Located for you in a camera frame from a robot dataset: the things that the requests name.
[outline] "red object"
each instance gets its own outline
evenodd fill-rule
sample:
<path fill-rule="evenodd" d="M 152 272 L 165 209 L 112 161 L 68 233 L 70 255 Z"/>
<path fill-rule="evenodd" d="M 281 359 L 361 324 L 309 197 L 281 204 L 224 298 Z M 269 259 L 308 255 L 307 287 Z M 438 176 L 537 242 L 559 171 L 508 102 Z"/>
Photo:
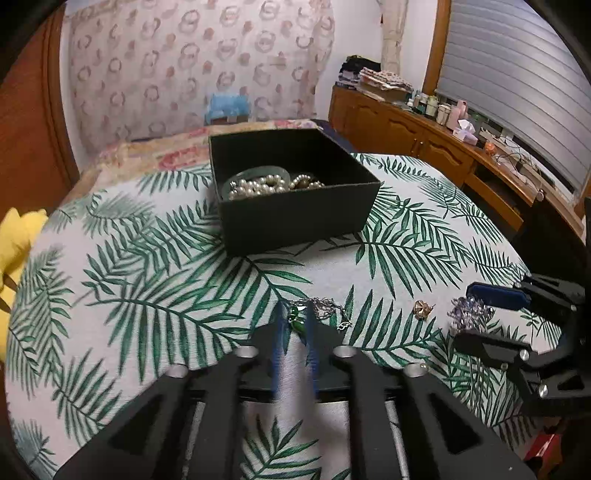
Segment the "red object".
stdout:
<path fill-rule="evenodd" d="M 560 435 L 540 433 L 534 440 L 530 451 L 527 452 L 524 458 L 526 461 L 533 457 L 542 459 L 542 467 L 538 473 L 539 479 L 546 478 L 548 473 L 562 462 L 560 440 Z"/>

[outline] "silver chain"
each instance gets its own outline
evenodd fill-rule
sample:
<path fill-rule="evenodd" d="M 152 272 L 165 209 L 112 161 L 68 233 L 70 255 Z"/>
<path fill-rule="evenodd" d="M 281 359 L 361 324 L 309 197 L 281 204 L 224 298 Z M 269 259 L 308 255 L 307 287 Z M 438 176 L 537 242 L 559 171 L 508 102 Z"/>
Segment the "silver chain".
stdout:
<path fill-rule="evenodd" d="M 351 321 L 349 320 L 345 309 L 341 305 L 335 303 L 333 299 L 320 299 L 318 297 L 314 297 L 307 300 L 290 301 L 289 304 L 295 307 L 306 307 L 309 301 L 312 302 L 312 306 L 314 307 L 314 315 L 318 320 L 326 320 L 333 314 L 336 314 L 337 310 L 340 310 L 341 322 L 337 325 L 336 329 L 345 330 L 351 326 Z"/>

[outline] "palm leaf print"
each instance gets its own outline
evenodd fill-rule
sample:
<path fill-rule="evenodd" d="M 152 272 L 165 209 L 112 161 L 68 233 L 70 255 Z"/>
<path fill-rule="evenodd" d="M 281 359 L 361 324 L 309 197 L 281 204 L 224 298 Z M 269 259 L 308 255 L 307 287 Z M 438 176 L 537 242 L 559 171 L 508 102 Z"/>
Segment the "palm leaf print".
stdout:
<path fill-rule="evenodd" d="M 115 225 L 136 226 L 140 228 L 150 222 L 152 204 L 120 193 L 113 198 L 103 200 L 104 194 L 97 192 L 92 195 L 85 206 L 82 221 L 84 233 L 91 238 L 95 234 L 110 233 Z"/>
<path fill-rule="evenodd" d="M 52 246 L 29 258 L 18 286 L 14 302 L 15 309 L 21 303 L 29 303 L 43 288 L 47 277 L 56 270 L 57 262 L 61 258 L 61 251 L 62 247 Z"/>
<path fill-rule="evenodd" d="M 211 203 L 204 202 L 203 208 L 198 202 L 194 208 L 180 206 L 165 217 L 166 221 L 157 218 L 147 227 L 114 225 L 115 232 L 97 245 L 96 255 L 87 254 L 84 272 L 89 279 L 82 284 L 97 300 L 100 292 L 112 295 L 113 286 L 124 285 L 142 268 L 169 270 L 171 261 L 181 268 L 195 253 L 220 245 L 219 220 Z"/>
<path fill-rule="evenodd" d="M 205 285 L 218 286 L 214 299 L 221 299 L 230 292 L 226 311 L 233 307 L 237 310 L 241 297 L 240 315 L 254 305 L 250 321 L 250 328 L 254 329 L 259 325 L 264 313 L 268 311 L 269 305 L 284 300 L 286 294 L 290 298 L 307 298 L 307 295 L 293 283 L 310 284 L 311 282 L 286 268 L 302 267 L 303 264 L 284 256 L 285 254 L 268 252 L 262 255 L 232 258 L 220 249 L 208 257 L 191 278 L 200 278 L 204 267 L 209 268 L 210 265 L 215 264 Z"/>
<path fill-rule="evenodd" d="M 109 345 L 116 340 L 121 344 L 120 375 L 133 344 L 141 382 L 149 357 L 152 357 L 154 376 L 160 374 L 164 349 L 168 364 L 176 362 L 178 353 L 185 365 L 191 365 L 196 357 L 196 366 L 203 368 L 241 344 L 249 329 L 236 326 L 235 321 L 243 317 L 224 312 L 204 315 L 203 311 L 225 306 L 228 301 L 204 300 L 213 286 L 196 287 L 194 283 L 188 278 L 187 270 L 171 276 L 165 269 L 151 276 L 142 272 L 133 284 L 121 286 L 118 294 L 89 304 L 113 306 L 105 323 L 113 325 Z"/>
<path fill-rule="evenodd" d="M 492 220 L 474 204 L 460 205 L 460 213 L 454 215 L 453 218 L 463 218 L 467 225 L 470 225 L 489 243 L 498 244 L 505 238 Z"/>
<path fill-rule="evenodd" d="M 138 181 L 139 193 L 149 190 L 150 195 L 155 192 L 170 192 L 171 189 L 179 189 L 181 186 L 187 190 L 189 185 L 199 191 L 199 183 L 208 188 L 212 181 L 212 172 L 209 165 L 199 165 L 192 168 L 178 170 L 164 170 L 149 175 L 144 175 Z"/>
<path fill-rule="evenodd" d="M 346 478 L 349 477 L 350 473 L 351 473 L 351 468 L 346 468 L 342 472 L 337 473 L 331 480 L 345 480 Z"/>
<path fill-rule="evenodd" d="M 51 480 L 57 470 L 57 464 L 52 459 L 55 453 L 47 447 L 49 437 L 43 435 L 37 422 L 30 420 L 28 424 L 24 421 L 13 423 L 12 436 L 18 453 L 27 466 L 40 480 Z"/>
<path fill-rule="evenodd" d="M 521 280 L 523 271 L 519 265 L 516 265 L 505 253 L 493 251 L 489 245 L 476 239 L 470 244 L 472 252 L 472 263 L 474 269 L 480 272 L 482 277 L 494 285 L 512 286 L 514 282 Z"/>
<path fill-rule="evenodd" d="M 491 427 L 499 437 L 511 448 L 525 443 L 538 429 L 533 418 L 520 413 L 521 400 L 515 385 L 502 374 L 502 383 L 498 391 L 491 392 L 484 423 Z"/>
<path fill-rule="evenodd" d="M 29 335 L 30 329 L 27 310 L 14 310 L 8 326 L 6 376 L 11 382 L 20 383 L 28 398 L 34 396 L 39 377 L 37 351 L 33 348 L 35 337 Z"/>
<path fill-rule="evenodd" d="M 426 178 L 421 182 L 421 191 L 443 209 L 442 219 L 450 213 L 459 213 L 462 205 L 470 205 L 472 201 L 445 177 L 434 179 Z"/>
<path fill-rule="evenodd" d="M 383 228 L 382 222 L 378 222 L 371 232 L 366 225 L 361 234 L 353 234 L 352 240 L 348 239 L 323 251 L 358 246 L 355 262 L 359 263 L 367 255 L 369 276 L 372 279 L 379 265 L 394 298 L 396 293 L 392 270 L 411 295 L 414 295 L 412 285 L 419 291 L 424 286 L 431 290 L 431 282 L 436 284 L 437 279 L 445 285 L 449 282 L 457 287 L 457 281 L 461 281 L 461 268 L 457 261 L 440 248 L 431 247 L 429 240 L 419 240 L 419 235 L 396 223 Z"/>
<path fill-rule="evenodd" d="M 41 252 L 27 265 L 18 289 L 9 327 L 8 373 L 21 379 L 27 396 L 34 394 L 39 380 L 53 381 L 53 372 L 61 367 L 63 340 L 68 338 L 64 321 L 70 316 L 64 307 L 72 290 L 69 278 L 57 271 L 60 248 Z"/>
<path fill-rule="evenodd" d="M 417 167 L 406 165 L 406 163 L 402 161 L 401 157 L 382 158 L 360 153 L 357 156 L 357 160 L 359 160 L 362 165 L 372 165 L 378 167 L 380 170 L 383 170 L 397 179 L 419 181 L 428 178 L 427 173 L 423 172 Z"/>
<path fill-rule="evenodd" d="M 541 331 L 544 340 L 549 344 L 550 348 L 556 348 L 558 340 L 562 335 L 562 330 L 558 325 L 525 309 L 521 310 L 521 318 L 527 321 L 526 326 L 531 327 L 530 343 L 534 343 L 534 338 L 537 338 Z"/>
<path fill-rule="evenodd" d="M 73 293 L 66 287 L 68 279 L 62 272 L 53 273 L 27 310 L 29 334 L 35 339 L 33 348 L 37 354 L 38 373 L 45 378 L 46 385 L 49 380 L 53 381 L 56 368 L 61 368 L 63 340 L 68 338 L 63 323 L 71 319 L 65 309 L 70 307 L 67 295 Z"/>
<path fill-rule="evenodd" d="M 319 467 L 310 466 L 311 463 L 320 459 L 319 456 L 302 459 L 301 455 L 298 455 L 318 440 L 296 444 L 292 442 L 302 423 L 303 420 L 300 420 L 284 436 L 281 436 L 277 417 L 273 420 L 271 431 L 266 433 L 257 415 L 256 431 L 248 432 L 245 438 L 244 462 L 241 464 L 244 478 L 246 480 L 301 478 L 319 473 Z"/>
<path fill-rule="evenodd" d="M 107 384 L 107 372 L 101 373 L 103 359 L 99 360 L 90 370 L 86 361 L 91 350 L 76 364 L 72 358 L 67 369 L 57 373 L 56 387 L 51 401 L 57 402 L 57 418 L 64 418 L 66 435 L 76 439 L 79 446 L 105 426 L 108 415 L 114 413 L 121 392 L 113 395 L 115 380 Z"/>
<path fill-rule="evenodd" d="M 84 210 L 85 199 L 74 200 L 58 207 L 47 219 L 43 228 L 60 233 L 76 220 Z"/>
<path fill-rule="evenodd" d="M 193 258 L 196 251 L 205 251 L 212 245 L 220 245 L 220 223 L 213 203 L 198 202 L 194 209 L 179 207 L 165 214 L 166 220 L 156 217 L 155 224 L 147 230 L 131 252 L 144 258 L 144 268 L 150 264 L 155 270 L 162 264 L 167 271 L 171 263 L 177 268 Z"/>
<path fill-rule="evenodd" d="M 411 312 L 403 320 L 402 310 L 394 312 L 390 301 L 385 310 L 384 299 L 380 299 L 373 312 L 374 291 L 370 290 L 359 316 L 353 325 L 349 345 L 358 347 L 379 365 L 401 366 L 429 358 L 429 344 L 435 340 L 439 330 L 433 330 L 436 318 L 430 322 L 417 320 Z"/>
<path fill-rule="evenodd" d="M 401 200 L 396 195 L 392 200 L 391 210 L 395 212 L 392 220 L 400 220 L 401 228 L 412 226 L 413 233 L 420 233 L 422 240 L 429 240 L 431 247 L 445 250 L 445 253 L 466 266 L 470 252 L 464 246 L 449 223 L 441 220 L 435 211 L 425 208 L 422 202 L 410 203 L 411 199 Z"/>

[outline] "pearl necklace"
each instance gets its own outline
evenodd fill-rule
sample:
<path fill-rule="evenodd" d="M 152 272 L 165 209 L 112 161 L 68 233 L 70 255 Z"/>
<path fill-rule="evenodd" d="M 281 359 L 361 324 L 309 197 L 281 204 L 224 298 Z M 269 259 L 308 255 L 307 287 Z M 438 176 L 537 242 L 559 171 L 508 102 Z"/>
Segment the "pearl necklace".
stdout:
<path fill-rule="evenodd" d="M 259 197 L 274 193 L 285 193 L 289 190 L 318 189 L 324 187 L 324 183 L 311 181 L 312 176 L 300 174 L 289 185 L 281 175 L 267 175 L 250 180 L 240 179 L 238 182 L 230 182 L 229 200 Z"/>

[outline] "window blind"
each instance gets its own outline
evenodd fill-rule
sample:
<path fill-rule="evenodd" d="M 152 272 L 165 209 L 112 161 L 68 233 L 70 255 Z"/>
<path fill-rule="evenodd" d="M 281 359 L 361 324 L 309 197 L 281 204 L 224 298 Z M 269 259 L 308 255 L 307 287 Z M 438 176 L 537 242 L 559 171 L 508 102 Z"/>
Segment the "window blind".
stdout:
<path fill-rule="evenodd" d="M 452 0 L 437 92 L 511 130 L 582 188 L 591 168 L 591 86 L 524 0 Z"/>

